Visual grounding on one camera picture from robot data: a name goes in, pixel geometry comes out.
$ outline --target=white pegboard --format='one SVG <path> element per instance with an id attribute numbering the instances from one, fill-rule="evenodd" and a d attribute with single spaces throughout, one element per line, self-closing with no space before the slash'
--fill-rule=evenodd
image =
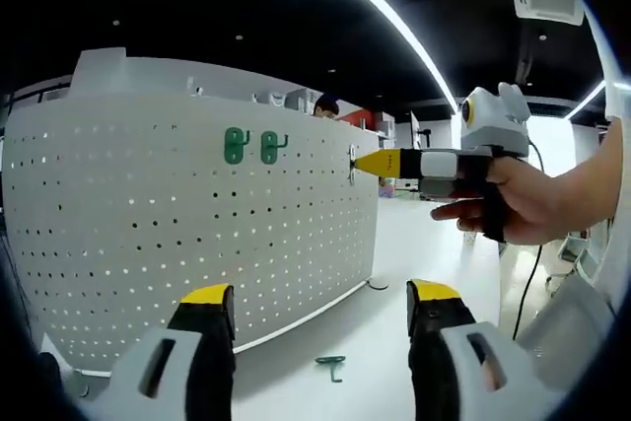
<path id="1" fill-rule="evenodd" d="M 250 131 L 244 160 L 224 133 Z M 260 135 L 289 135 L 275 165 Z M 308 316 L 372 272 L 377 179 L 348 180 L 345 123 L 214 98 L 107 95 L 16 108 L 9 240 L 36 316 L 75 368 L 108 371 L 194 288 L 235 285 L 236 346 Z"/>

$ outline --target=ceiling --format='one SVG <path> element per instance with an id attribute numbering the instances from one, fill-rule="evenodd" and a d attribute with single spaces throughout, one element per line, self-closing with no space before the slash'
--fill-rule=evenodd
<path id="1" fill-rule="evenodd" d="M 579 101 L 601 79 L 587 21 L 572 27 L 521 20 L 513 0 L 387 1 L 427 48 L 456 97 L 475 86 L 496 91 L 498 82 L 514 82 L 527 58 L 531 66 L 523 90 L 530 96 Z M 439 88 L 367 0 L 11 2 L 0 46 L 3 93 L 72 73 L 83 49 L 125 46 L 130 56 L 267 74 L 399 117 L 410 110 L 420 119 L 449 116 L 446 105 L 422 106 L 442 96 Z M 531 107 L 552 115 L 568 111 Z M 581 115 L 602 117 L 601 100 Z"/>

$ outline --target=hand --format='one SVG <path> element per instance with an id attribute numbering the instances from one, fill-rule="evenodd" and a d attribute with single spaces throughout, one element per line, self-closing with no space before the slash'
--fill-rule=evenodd
<path id="1" fill-rule="evenodd" d="M 504 227 L 507 242 L 539 245 L 567 233 L 560 183 L 528 163 L 513 158 L 493 161 L 487 180 L 497 184 L 510 211 Z M 457 219 L 462 231 L 482 232 L 482 200 L 465 199 L 432 211 L 437 221 Z"/>

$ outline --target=red object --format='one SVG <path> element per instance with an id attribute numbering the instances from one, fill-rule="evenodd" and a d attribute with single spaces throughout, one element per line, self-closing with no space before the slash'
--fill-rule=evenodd
<path id="1" fill-rule="evenodd" d="M 362 118 L 366 119 L 366 128 L 369 130 L 375 130 L 375 117 L 373 113 L 369 110 L 365 110 L 364 108 L 360 110 L 355 110 L 343 117 L 339 117 L 338 120 L 342 120 L 344 122 L 348 122 L 351 125 L 355 125 L 356 127 L 360 126 L 360 121 Z"/>

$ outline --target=led light strip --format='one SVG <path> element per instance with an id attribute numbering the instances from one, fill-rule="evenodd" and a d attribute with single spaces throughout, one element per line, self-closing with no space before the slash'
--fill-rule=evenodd
<path id="1" fill-rule="evenodd" d="M 445 98 L 447 99 L 448 103 L 452 107 L 452 110 L 454 111 L 454 113 L 456 113 L 457 104 L 456 104 L 456 100 L 454 99 L 454 95 L 450 91 L 450 88 L 447 86 L 447 83 L 445 82 L 443 75 L 436 67 L 436 64 L 434 64 L 434 61 L 430 57 L 429 53 L 423 47 L 421 42 L 416 38 L 416 36 L 414 36 L 414 33 L 412 32 L 412 30 L 407 25 L 405 25 L 403 20 L 398 16 L 396 12 L 394 12 L 394 9 L 392 9 L 392 7 L 389 6 L 386 0 L 369 0 L 369 1 L 375 7 L 379 9 L 379 11 L 384 15 L 384 17 L 388 19 L 388 21 L 398 30 L 401 36 L 403 36 L 403 38 L 409 43 L 409 45 L 412 47 L 414 52 L 416 52 L 416 54 L 419 55 L 421 60 L 423 60 L 423 63 L 425 63 L 425 66 L 434 77 L 434 80 L 438 84 L 439 88 L 441 88 L 441 91 L 443 91 L 443 94 L 445 95 Z"/>
<path id="2" fill-rule="evenodd" d="M 579 113 L 587 104 L 594 100 L 594 98 L 604 89 L 604 79 L 598 83 L 598 85 L 588 94 L 586 98 L 584 98 L 580 104 L 574 107 L 570 113 L 568 113 L 565 117 L 566 120 L 571 119 L 574 115 Z"/>

